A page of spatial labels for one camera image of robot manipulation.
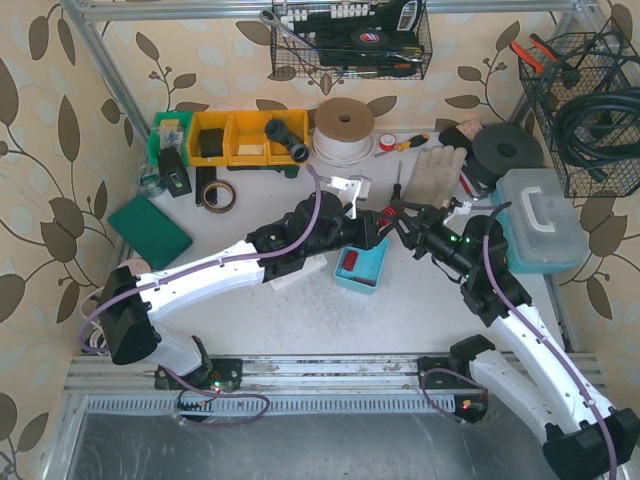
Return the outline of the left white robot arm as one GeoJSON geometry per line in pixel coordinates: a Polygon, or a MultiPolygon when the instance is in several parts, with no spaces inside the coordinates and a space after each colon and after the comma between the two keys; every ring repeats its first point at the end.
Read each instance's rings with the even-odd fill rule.
{"type": "Polygon", "coordinates": [[[370,249],[381,240],[380,217],[375,211],[351,210],[323,191],[217,254],[139,276],[114,270],[98,304],[112,362],[151,362],[181,377],[192,374],[205,363],[202,342],[166,326],[168,316],[227,291],[294,273],[318,254],[346,246],[370,249]]]}

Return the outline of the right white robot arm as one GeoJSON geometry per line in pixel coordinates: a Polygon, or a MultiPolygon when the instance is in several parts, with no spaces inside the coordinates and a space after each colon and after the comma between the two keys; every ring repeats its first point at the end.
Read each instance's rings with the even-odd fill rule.
{"type": "Polygon", "coordinates": [[[457,235],[446,225],[448,208],[395,200],[390,225],[415,258],[430,255],[458,274],[464,303],[525,369],[518,372],[478,338],[461,380],[496,395],[530,429],[557,478],[614,479],[632,456],[639,418],[629,408],[616,408],[585,377],[509,271],[497,220],[509,206],[484,208],[457,235]]]}

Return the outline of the red springs in tray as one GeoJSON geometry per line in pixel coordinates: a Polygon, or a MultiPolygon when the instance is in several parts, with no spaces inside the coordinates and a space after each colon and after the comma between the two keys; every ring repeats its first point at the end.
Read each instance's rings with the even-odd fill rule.
{"type": "MultiPolygon", "coordinates": [[[[358,256],[359,253],[357,251],[349,249],[343,259],[342,269],[347,273],[352,273],[354,271],[358,256]]],[[[374,287],[376,285],[376,282],[374,280],[365,277],[352,276],[351,280],[371,287],[374,287]]]]}

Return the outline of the teal plastic parts tray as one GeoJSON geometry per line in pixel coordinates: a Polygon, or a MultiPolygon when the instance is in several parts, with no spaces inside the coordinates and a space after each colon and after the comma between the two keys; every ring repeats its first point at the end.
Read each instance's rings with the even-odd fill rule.
{"type": "Polygon", "coordinates": [[[377,288],[389,245],[390,240],[383,239],[379,245],[370,250],[361,250],[353,246],[344,248],[334,270],[335,283],[339,287],[346,290],[365,295],[372,295],[377,288]],[[354,271],[352,273],[347,273],[342,269],[343,259],[349,249],[355,250],[359,253],[354,271]],[[352,276],[372,279],[376,282],[376,285],[374,287],[371,287],[354,282],[351,280],[352,276]]]}

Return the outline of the beige work glove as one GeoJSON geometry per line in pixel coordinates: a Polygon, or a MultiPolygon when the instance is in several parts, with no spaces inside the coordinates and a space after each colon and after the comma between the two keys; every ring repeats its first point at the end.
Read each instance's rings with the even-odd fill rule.
{"type": "Polygon", "coordinates": [[[402,200],[436,208],[447,207],[459,183],[466,156],[467,150],[463,147],[435,146],[423,149],[402,200]]]}

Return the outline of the red tape roll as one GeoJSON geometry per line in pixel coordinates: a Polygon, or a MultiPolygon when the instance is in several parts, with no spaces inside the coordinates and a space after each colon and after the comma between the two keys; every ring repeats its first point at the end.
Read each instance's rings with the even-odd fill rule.
{"type": "Polygon", "coordinates": [[[379,148],[382,151],[388,152],[388,151],[394,150],[395,146],[396,146],[396,137],[393,134],[384,133],[380,136],[379,148]]]}

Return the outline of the black disc spool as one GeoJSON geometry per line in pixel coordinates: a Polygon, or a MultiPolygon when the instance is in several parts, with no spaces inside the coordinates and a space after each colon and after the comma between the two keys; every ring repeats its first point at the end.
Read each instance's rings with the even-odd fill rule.
{"type": "Polygon", "coordinates": [[[490,188],[511,169],[543,166],[539,141],[524,129],[504,123],[488,125],[477,133],[466,159],[471,178],[490,188]]]}

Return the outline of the teal clear toolbox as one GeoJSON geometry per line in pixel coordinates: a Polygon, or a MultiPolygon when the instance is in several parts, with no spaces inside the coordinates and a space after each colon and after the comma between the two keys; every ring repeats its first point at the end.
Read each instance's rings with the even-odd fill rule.
{"type": "Polygon", "coordinates": [[[512,169],[497,181],[491,201],[511,206],[498,215],[508,242],[509,269],[556,274],[586,260],[589,247],[571,201],[552,169],[512,169]]]}

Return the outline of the black pipe fitting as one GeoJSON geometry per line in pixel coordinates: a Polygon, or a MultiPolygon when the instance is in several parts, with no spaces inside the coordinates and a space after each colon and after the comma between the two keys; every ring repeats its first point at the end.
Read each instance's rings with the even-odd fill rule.
{"type": "Polygon", "coordinates": [[[269,120],[264,129],[266,137],[286,148],[295,163],[303,163],[310,156],[309,147],[303,139],[292,132],[281,119],[269,120]]]}

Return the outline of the brown tape roll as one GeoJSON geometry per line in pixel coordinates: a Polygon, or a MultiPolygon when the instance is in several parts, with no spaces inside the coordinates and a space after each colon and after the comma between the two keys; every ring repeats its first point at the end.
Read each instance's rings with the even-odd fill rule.
{"type": "Polygon", "coordinates": [[[236,201],[236,190],[224,180],[209,181],[200,192],[201,206],[212,214],[229,212],[235,207],[236,201]]]}

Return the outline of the yellow plastic bin row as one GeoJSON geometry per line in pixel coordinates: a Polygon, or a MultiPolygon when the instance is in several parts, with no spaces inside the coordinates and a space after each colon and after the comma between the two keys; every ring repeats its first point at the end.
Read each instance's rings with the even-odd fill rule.
{"type": "Polygon", "coordinates": [[[272,119],[309,146],[309,114],[294,110],[234,110],[192,115],[186,140],[186,159],[194,167],[298,166],[287,148],[269,140],[265,126],[272,119]]]}

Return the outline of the black green device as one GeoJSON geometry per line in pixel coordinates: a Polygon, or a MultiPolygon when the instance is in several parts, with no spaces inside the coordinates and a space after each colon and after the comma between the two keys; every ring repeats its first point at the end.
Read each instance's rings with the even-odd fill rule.
{"type": "Polygon", "coordinates": [[[174,198],[192,192],[186,167],[175,147],[164,148],[160,151],[158,169],[162,182],[174,198]]]}

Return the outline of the green plastic bin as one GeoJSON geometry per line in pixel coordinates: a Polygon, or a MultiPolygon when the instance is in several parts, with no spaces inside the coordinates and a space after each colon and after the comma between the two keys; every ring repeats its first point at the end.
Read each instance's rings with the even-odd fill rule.
{"type": "Polygon", "coordinates": [[[190,132],[192,112],[158,112],[155,114],[147,141],[147,158],[152,166],[158,165],[162,150],[175,148],[185,166],[187,157],[187,139],[190,132]]]}

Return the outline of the green flat case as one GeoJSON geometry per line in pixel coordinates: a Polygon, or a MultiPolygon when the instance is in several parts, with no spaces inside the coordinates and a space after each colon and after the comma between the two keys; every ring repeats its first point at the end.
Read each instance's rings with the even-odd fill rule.
{"type": "Polygon", "coordinates": [[[192,238],[147,197],[136,195],[108,217],[108,223],[153,270],[168,267],[192,238]]]}

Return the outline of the glass jar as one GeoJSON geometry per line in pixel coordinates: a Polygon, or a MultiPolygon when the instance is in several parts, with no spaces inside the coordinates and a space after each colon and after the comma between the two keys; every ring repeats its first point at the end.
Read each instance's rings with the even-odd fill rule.
{"type": "Polygon", "coordinates": [[[159,170],[153,166],[144,168],[138,180],[139,192],[145,197],[152,199],[162,195],[166,189],[159,170]]]}

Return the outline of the round pink power strip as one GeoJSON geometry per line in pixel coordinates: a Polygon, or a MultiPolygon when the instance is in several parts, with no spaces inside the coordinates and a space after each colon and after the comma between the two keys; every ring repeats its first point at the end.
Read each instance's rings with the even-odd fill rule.
{"type": "Polygon", "coordinates": [[[130,258],[119,264],[120,267],[127,267],[133,276],[139,276],[152,271],[150,265],[142,258],[130,258]]]}

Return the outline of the white four-peg base plate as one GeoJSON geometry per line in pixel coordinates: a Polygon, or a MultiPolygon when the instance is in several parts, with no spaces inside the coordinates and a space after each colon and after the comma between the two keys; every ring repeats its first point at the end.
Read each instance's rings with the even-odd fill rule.
{"type": "Polygon", "coordinates": [[[276,278],[270,281],[269,285],[272,287],[274,291],[282,290],[287,286],[295,282],[298,282],[299,280],[302,280],[308,277],[309,275],[311,275],[312,273],[324,268],[326,265],[327,265],[327,259],[323,254],[308,257],[305,260],[301,269],[293,273],[290,273],[288,275],[285,275],[283,277],[276,278]]]}

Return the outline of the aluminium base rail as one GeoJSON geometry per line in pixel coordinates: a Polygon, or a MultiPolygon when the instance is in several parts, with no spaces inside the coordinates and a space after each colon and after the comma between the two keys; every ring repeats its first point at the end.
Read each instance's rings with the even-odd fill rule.
{"type": "Polygon", "coordinates": [[[426,413],[453,411],[473,396],[455,379],[432,375],[434,392],[419,385],[418,357],[408,355],[219,356],[201,384],[221,390],[213,400],[183,390],[163,368],[149,363],[114,365],[106,356],[77,356],[63,392],[83,395],[92,412],[169,413],[245,417],[319,413],[426,413]]]}

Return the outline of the orange handled pliers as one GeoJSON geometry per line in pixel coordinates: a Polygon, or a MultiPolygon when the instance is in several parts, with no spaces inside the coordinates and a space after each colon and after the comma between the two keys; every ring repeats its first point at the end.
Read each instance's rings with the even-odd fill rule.
{"type": "Polygon", "coordinates": [[[509,48],[522,62],[531,67],[535,74],[542,75],[545,71],[545,66],[534,56],[534,53],[542,54],[551,63],[558,61],[559,54],[548,42],[535,33],[529,36],[529,41],[533,48],[532,51],[524,48],[517,41],[512,41],[509,44],[509,48]]]}

